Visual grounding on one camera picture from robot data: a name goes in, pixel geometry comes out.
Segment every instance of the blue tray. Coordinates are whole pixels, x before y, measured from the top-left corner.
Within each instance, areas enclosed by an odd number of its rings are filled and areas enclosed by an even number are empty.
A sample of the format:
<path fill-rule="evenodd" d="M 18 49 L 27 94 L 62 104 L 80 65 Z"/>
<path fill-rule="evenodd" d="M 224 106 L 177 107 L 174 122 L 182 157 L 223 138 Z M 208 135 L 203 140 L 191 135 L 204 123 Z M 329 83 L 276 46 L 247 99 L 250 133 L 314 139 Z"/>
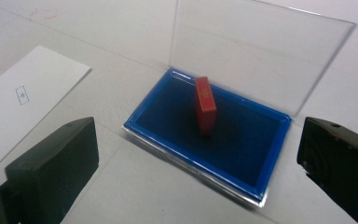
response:
<path fill-rule="evenodd" d="M 194 78 L 170 69 L 124 128 L 179 159 L 218 188 L 257 205 L 263 201 L 289 116 L 212 85 L 217 107 L 213 134 L 200 137 Z"/>

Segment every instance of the red rectangular block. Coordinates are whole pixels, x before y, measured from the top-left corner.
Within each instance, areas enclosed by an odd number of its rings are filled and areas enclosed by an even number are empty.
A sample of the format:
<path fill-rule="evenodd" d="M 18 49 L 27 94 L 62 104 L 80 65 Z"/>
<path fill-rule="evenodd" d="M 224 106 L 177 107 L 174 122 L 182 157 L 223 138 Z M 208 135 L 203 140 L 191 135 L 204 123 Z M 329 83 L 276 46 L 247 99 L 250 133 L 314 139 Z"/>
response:
<path fill-rule="evenodd" d="M 216 105 L 213 99 L 211 85 L 207 77 L 197 77 L 196 83 L 196 111 L 200 135 L 211 135 L 216 120 Z"/>

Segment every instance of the white card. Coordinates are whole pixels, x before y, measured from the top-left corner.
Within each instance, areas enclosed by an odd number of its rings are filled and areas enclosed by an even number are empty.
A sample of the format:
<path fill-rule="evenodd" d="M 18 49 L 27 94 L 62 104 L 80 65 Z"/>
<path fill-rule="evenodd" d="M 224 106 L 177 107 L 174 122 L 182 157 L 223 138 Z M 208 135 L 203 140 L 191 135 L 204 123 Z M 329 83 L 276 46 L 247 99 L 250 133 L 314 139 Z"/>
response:
<path fill-rule="evenodd" d="M 0 161 L 89 71 L 38 46 L 0 76 Z"/>

